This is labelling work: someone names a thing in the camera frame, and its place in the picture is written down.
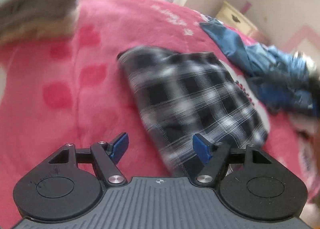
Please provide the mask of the black white plaid shirt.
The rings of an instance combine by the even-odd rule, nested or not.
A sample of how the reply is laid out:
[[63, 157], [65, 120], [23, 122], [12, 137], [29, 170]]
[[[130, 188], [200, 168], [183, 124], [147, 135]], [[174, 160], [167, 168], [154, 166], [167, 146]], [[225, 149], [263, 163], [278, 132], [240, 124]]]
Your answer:
[[118, 54], [142, 123], [173, 176], [194, 177], [203, 164], [193, 136], [245, 148], [268, 132], [244, 91], [212, 52], [137, 46]]

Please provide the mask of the pink floral bed blanket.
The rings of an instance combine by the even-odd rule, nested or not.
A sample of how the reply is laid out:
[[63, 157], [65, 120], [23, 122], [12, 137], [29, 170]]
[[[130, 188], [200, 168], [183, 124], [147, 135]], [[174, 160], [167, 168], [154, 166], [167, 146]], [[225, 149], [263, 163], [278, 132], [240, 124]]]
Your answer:
[[16, 182], [65, 143], [88, 148], [129, 135], [126, 177], [168, 176], [148, 137], [117, 55], [152, 45], [213, 52], [244, 91], [242, 71], [201, 30], [197, 11], [162, 0], [80, 0], [75, 35], [1, 47], [1, 228], [21, 218]]

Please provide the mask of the blue denim garment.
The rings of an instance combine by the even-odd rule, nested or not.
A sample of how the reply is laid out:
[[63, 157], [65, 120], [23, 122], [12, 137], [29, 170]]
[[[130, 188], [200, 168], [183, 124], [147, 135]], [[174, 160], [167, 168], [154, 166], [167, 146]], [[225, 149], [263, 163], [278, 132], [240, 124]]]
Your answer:
[[260, 43], [246, 45], [239, 34], [213, 19], [202, 30], [223, 55], [242, 70], [255, 97], [270, 112], [281, 110], [319, 117], [316, 68], [305, 56], [293, 56]]

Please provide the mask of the folded beige garment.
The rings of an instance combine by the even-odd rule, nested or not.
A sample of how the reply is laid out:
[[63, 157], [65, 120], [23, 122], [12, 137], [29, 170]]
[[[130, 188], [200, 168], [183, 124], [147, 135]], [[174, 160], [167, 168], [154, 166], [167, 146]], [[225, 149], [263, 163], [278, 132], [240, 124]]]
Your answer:
[[74, 35], [79, 11], [74, 10], [60, 18], [39, 18], [1, 29], [1, 45], [25, 40], [40, 40]]

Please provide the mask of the cream bedside cabinet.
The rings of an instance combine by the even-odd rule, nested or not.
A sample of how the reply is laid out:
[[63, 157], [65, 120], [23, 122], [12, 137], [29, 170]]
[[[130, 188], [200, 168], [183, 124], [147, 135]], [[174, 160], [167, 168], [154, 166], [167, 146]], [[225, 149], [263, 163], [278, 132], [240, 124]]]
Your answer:
[[247, 36], [250, 36], [258, 30], [255, 24], [226, 1], [223, 2], [215, 18]]

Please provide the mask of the pink cup on cabinet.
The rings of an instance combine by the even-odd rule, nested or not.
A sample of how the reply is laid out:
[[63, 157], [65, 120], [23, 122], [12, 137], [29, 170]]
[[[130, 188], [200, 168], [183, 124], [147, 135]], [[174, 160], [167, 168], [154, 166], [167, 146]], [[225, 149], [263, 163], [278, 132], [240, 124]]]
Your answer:
[[240, 13], [245, 15], [251, 7], [252, 7], [252, 4], [249, 1], [246, 1], [243, 7], [240, 9]]

